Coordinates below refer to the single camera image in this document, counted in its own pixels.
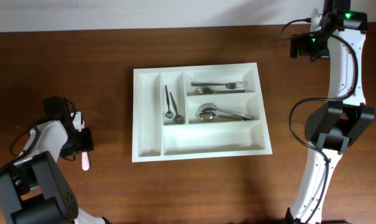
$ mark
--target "cutlery tray compartment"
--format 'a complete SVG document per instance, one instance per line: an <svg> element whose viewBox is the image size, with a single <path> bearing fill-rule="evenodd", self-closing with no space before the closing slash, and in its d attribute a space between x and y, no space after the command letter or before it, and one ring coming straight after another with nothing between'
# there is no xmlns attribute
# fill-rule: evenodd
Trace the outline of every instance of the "cutlery tray compartment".
<svg viewBox="0 0 376 224"><path fill-rule="evenodd" d="M191 82L244 82L245 87L239 89L246 92L194 95L198 87ZM166 118L165 85L184 123ZM176 115L170 95L169 101ZM204 103L249 114L253 120L201 120L195 114ZM134 69L133 162L261 154L272 154L272 150L256 63Z"/></svg>

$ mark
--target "wooden table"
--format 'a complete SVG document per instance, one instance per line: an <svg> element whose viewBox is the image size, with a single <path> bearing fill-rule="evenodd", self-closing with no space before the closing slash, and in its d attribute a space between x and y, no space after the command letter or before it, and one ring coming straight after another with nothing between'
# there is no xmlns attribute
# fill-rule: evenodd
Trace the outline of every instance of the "wooden table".
<svg viewBox="0 0 376 224"><path fill-rule="evenodd" d="M42 100L73 100L92 129L92 168L59 160L79 207L113 223L240 223L283 218L299 189L307 149L288 127L291 107L326 96L329 61L289 58L281 26L0 34L0 166L12 140L44 114ZM290 34L309 26L292 26ZM257 62L273 155L131 162L133 69ZM362 82L376 110L376 24L369 25ZM322 103L296 110L306 118ZM27 138L21 139L20 149ZM376 117L332 178L325 220L376 223ZM4 221L0 209L0 223Z"/></svg>

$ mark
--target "spoon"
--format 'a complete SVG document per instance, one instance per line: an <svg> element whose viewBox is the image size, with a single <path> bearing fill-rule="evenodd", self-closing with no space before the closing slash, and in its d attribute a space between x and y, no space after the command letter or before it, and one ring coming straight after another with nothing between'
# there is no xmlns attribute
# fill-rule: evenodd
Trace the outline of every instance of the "spoon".
<svg viewBox="0 0 376 224"><path fill-rule="evenodd" d="M220 117L220 118L239 119L239 120L241 120L241 121L244 120L244 119L243 119L242 117L240 117L240 116L216 114L216 113L214 113L213 111L209 111L209 112L200 112L200 111L196 111L195 116L196 116L196 118L201 119L201 120L204 120L204 121L208 121L208 120L214 119L214 118L216 118L216 117Z"/></svg>
<svg viewBox="0 0 376 224"><path fill-rule="evenodd" d="M166 102L167 102L167 108L169 108L169 111L166 113L166 117L171 119L173 118L174 114L173 112L171 112L170 110L170 101L169 101L169 92L167 90L167 85L164 86L164 88L166 89Z"/></svg>
<svg viewBox="0 0 376 224"><path fill-rule="evenodd" d="M211 109L213 109L214 111L220 111L220 112L240 116L245 120L253 120L253 116L249 114L239 113L239 112L230 111L230 110L223 110L223 109L218 108L216 105L214 105L214 103L205 103L198 107L198 111L201 111L201 112L203 111L209 112Z"/></svg>
<svg viewBox="0 0 376 224"><path fill-rule="evenodd" d="M173 105L174 111L176 112L176 116L173 118L173 121L176 122L177 124L184 124L184 117L178 114L177 105L171 93L170 93L170 98L171 98L171 104Z"/></svg>

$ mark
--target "black cable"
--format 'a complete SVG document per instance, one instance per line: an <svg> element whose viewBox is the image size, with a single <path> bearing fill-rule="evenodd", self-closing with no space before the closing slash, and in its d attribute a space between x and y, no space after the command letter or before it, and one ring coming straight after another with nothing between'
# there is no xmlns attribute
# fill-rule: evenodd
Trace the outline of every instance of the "black cable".
<svg viewBox="0 0 376 224"><path fill-rule="evenodd" d="M72 115L72 121L73 121L75 119L75 117L76 117L76 106L75 106L75 103L72 102L71 100L69 100L69 99L66 99L66 100L67 100L67 102L69 102L71 104L71 106L73 108L73 115Z"/></svg>
<svg viewBox="0 0 376 224"><path fill-rule="evenodd" d="M62 159L65 159L66 161L73 162L73 161L76 160L76 152L75 152L75 151L72 152L72 158L73 158L73 159L69 159L67 156L61 156L61 158L62 158Z"/></svg>
<svg viewBox="0 0 376 224"><path fill-rule="evenodd" d="M319 196L319 200L318 200L318 203L316 204L313 212L310 214L309 218L306 220L305 224L307 224L311 219L312 217L314 216L314 214L316 213L317 209L319 208L320 204L321 204L321 201L322 201L322 198L324 196L324 193L325 193L325 189L326 189L326 183L327 183L327 178L328 178L328 175L329 175L329 163L331 162L329 160L329 158L325 155L325 153L322 152L322 149L318 149L317 147L315 146L312 146L310 144L307 144L305 143L295 132L294 132L294 129L293 129L293 113L295 111L295 109L302 103L305 103L305 102L309 102L309 101L343 101L343 100L346 100L348 99L349 97L351 97L354 93L355 93L355 89L356 89L356 86L358 84L358 79L359 79L359 66L358 66L358 61L357 61L357 55L355 54L355 50L351 47L351 45L345 41L344 39L342 39L341 37L338 37L334 34L330 34L330 33L325 33L325 32L308 32L308 33L305 33L305 34L300 34L300 35L294 35L292 37L284 37L283 36L283 32L285 30L285 28L287 28L290 24L294 23L294 22L311 22L311 18L307 18L307 19L298 19L298 20L295 20L295 21L291 21L289 23L287 23L283 28L282 28L282 31L281 31L281 38L283 40L294 40L294 39L299 39L299 38L302 38L302 37L305 37L305 36L309 36L309 35L326 35L326 36L329 36L329 37L332 37L334 39L337 39L339 40L340 42L342 42L349 50L350 50L350 53L351 53L351 56L352 56L352 59L354 61L354 84L353 84L353 88L351 88L351 90L348 92L348 94L346 96L343 96L343 97L340 97L340 98L306 98L306 99L303 99L299 102L297 102L293 107L292 107L292 110L290 111L290 114L289 114L289 128L290 128L290 131L292 132L292 135L294 136L294 138L296 138L302 145L312 149L312 150L315 150L317 151L318 153L320 153L324 160L326 161L325 163L325 179L324 179L324 183L322 185L322 190L321 190L321 194Z"/></svg>
<svg viewBox="0 0 376 224"><path fill-rule="evenodd" d="M24 131L22 134L18 135L17 138L15 138L15 140L12 142L11 146L9 147L9 153L10 153L11 155L13 155L14 157L17 157L17 156L18 156L18 154L15 154L15 153L12 151L12 148L14 147L15 143L18 142L18 140L19 140L22 136L24 136L25 134L28 134L30 130L31 130L31 128L29 128L28 130Z"/></svg>

